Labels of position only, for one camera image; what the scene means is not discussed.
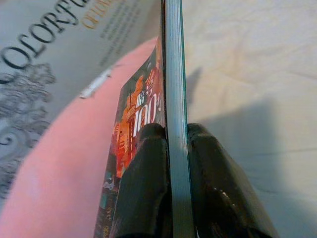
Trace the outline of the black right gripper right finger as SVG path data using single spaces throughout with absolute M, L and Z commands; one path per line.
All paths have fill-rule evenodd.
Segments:
M 194 223 L 200 238 L 277 238 L 242 168 L 201 124 L 188 124 Z

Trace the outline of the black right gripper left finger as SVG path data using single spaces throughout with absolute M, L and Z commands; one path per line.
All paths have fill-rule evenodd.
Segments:
M 165 129 L 141 129 L 137 152 L 124 172 L 115 208 L 115 237 L 172 237 L 169 159 Z

